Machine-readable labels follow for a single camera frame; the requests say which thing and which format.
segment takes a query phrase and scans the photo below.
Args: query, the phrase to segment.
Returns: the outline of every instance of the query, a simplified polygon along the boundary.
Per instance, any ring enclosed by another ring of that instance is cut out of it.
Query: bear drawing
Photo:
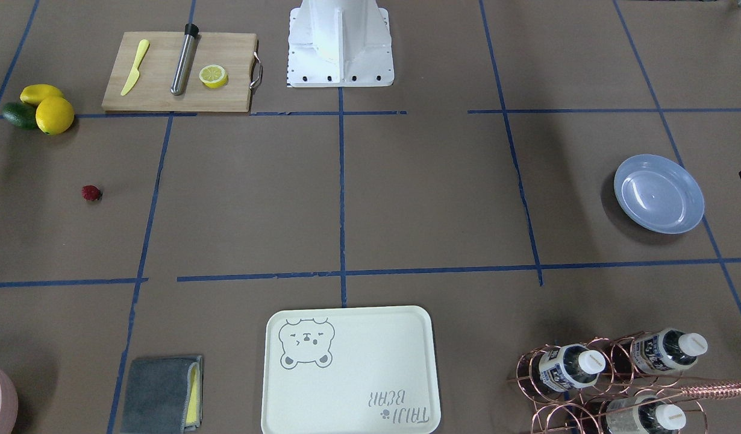
[[[288,319],[280,328],[282,367],[293,369],[298,363],[314,362],[320,368],[326,368],[333,361],[330,341],[335,334],[336,331],[333,325],[327,322],[327,318],[322,322],[315,319],[299,319],[296,323]]]

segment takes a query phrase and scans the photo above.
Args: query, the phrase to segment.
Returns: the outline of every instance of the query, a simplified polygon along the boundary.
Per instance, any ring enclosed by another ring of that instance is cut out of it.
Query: cutting board handle
[[[255,60],[252,63],[252,68],[255,69],[255,64],[258,63],[258,77],[256,77],[252,82],[250,82],[250,90],[253,90],[261,85],[261,77],[263,77],[263,63],[261,63],[260,58],[258,58],[258,52],[253,51],[252,57],[255,58]]]

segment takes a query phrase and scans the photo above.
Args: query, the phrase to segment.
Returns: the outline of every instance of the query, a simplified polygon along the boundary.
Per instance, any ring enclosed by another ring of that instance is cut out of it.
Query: blue plate
[[[630,219],[657,233],[685,233],[705,214],[700,186],[665,157],[641,154],[624,160],[614,175],[614,193]]]

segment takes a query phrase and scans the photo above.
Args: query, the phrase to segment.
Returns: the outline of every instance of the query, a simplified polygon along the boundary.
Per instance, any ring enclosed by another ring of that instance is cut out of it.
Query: white bottle cap
[[[679,406],[660,404],[654,411],[657,423],[665,429],[682,429],[687,425],[687,415]]]
[[[580,363],[580,368],[588,374],[602,373],[607,367],[607,360],[604,355],[594,350],[588,350],[580,354],[577,362]]]
[[[686,333],[678,338],[678,348],[690,356],[696,357],[705,354],[707,351],[707,341],[702,335],[697,333]]]

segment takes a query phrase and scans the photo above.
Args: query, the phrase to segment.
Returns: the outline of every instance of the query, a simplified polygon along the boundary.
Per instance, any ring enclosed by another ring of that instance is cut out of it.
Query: gray cloth
[[[127,381],[122,434],[182,434],[191,394],[192,366],[202,356],[132,360]]]

